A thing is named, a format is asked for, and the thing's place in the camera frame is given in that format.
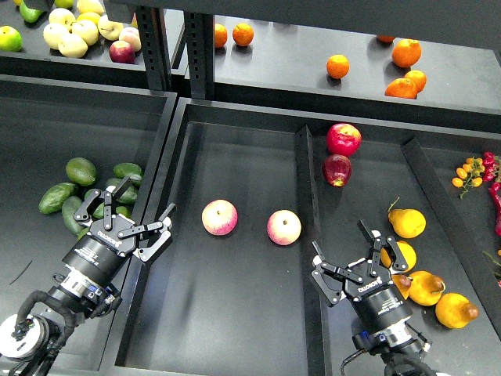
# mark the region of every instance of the red apple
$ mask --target red apple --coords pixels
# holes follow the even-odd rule
[[[322,172],[331,186],[344,186],[351,176],[351,162],[344,155],[330,155],[323,162]]]
[[[133,64],[135,62],[134,48],[126,41],[115,41],[110,46],[110,58],[114,63]]]
[[[236,226],[238,215],[231,202],[215,200],[202,211],[202,223],[212,235],[226,235]]]
[[[269,217],[267,230],[273,243],[289,245],[299,238],[301,221],[290,210],[278,210]]]
[[[326,141],[331,154],[349,157],[359,148],[362,135],[353,125],[339,123],[330,127]]]

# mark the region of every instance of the green apple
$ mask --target green apple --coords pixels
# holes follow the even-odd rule
[[[32,24],[38,21],[40,16],[45,13],[45,10],[30,9],[24,2],[21,2],[19,5],[19,13],[21,13],[23,20]]]
[[[61,36],[57,48],[63,56],[78,59],[85,55],[88,46],[80,35],[65,34]]]
[[[99,0],[78,0],[77,9],[80,13],[94,12],[100,16],[104,13],[104,7]]]
[[[51,49],[58,49],[59,40],[70,32],[60,23],[49,23],[44,27],[44,40]]]
[[[75,22],[71,28],[71,34],[80,35],[87,45],[94,45],[99,39],[97,26],[89,20]]]
[[[2,51],[19,52],[23,48],[23,37],[15,28],[0,27],[0,49]]]
[[[73,8],[73,0],[54,0],[54,5],[56,8]]]
[[[105,14],[99,18],[97,23],[99,33],[109,41],[116,41],[120,36],[120,32],[124,29],[122,22],[113,22],[108,20],[108,15]]]
[[[68,9],[64,8],[55,8],[49,14],[49,23],[50,24],[62,24],[68,31],[71,31],[71,25],[75,22],[75,15],[70,12]]]

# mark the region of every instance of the label on robot arm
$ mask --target label on robot arm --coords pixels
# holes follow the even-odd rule
[[[77,253],[77,255],[79,255],[83,259],[87,260],[88,262],[90,262],[94,266],[99,265],[99,262],[96,261],[97,254],[92,249],[87,248],[87,247],[82,247],[82,248],[75,248],[74,251]]]
[[[404,304],[402,300],[399,300],[396,296],[393,298],[389,298],[383,302],[381,305],[381,310],[377,312],[378,316],[384,315],[385,313],[388,313],[392,311],[395,308],[398,308]]]

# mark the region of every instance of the robotic arm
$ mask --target robotic arm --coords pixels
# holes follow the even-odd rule
[[[60,278],[60,283],[49,292],[31,293],[18,313],[0,325],[0,354],[17,362],[9,376],[46,375],[78,325],[89,318],[103,317],[121,304],[121,292],[111,281],[122,266],[132,256],[153,262],[171,244],[169,216],[175,211],[174,204],[157,222],[148,225],[137,226],[115,214],[115,200],[130,184],[130,179],[124,178],[116,187],[93,190],[88,195],[74,215],[78,223],[88,227],[88,232],[63,258],[70,270],[68,275]],[[93,221],[89,213],[102,202],[104,216]],[[156,235],[148,248],[139,247],[141,240]],[[32,316],[30,312],[38,302],[49,309]]]
[[[343,361],[341,374],[344,376],[346,364],[363,353],[369,353],[381,356],[386,364],[385,376],[447,376],[437,374],[423,363],[431,341],[407,322],[413,311],[391,279],[392,273],[407,269],[396,240],[393,237],[383,238],[379,231],[370,230],[363,221],[359,222],[359,228],[370,244],[369,255],[347,268],[326,262],[319,245],[313,242],[318,255],[313,259],[315,269],[311,278],[317,291],[329,307],[347,298],[366,329],[353,336],[357,352]],[[390,269],[380,264],[383,248],[390,255]],[[329,288],[324,277],[341,282],[341,289]]]

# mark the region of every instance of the pink apple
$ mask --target pink apple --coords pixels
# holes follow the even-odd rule
[[[202,223],[212,235],[226,235],[236,226],[238,215],[231,202],[215,200],[202,211]]]
[[[134,48],[126,41],[115,41],[110,46],[110,58],[114,63],[133,64],[135,62]]]
[[[301,234],[301,221],[290,210],[275,211],[268,220],[268,236],[273,243],[289,245]]]
[[[351,156],[360,146],[362,135],[351,124],[339,123],[330,127],[327,133],[327,149],[331,154]]]
[[[141,38],[139,37],[139,31],[135,27],[124,27],[124,29],[118,35],[119,41],[126,41],[129,43],[134,52],[138,52],[141,49]]]

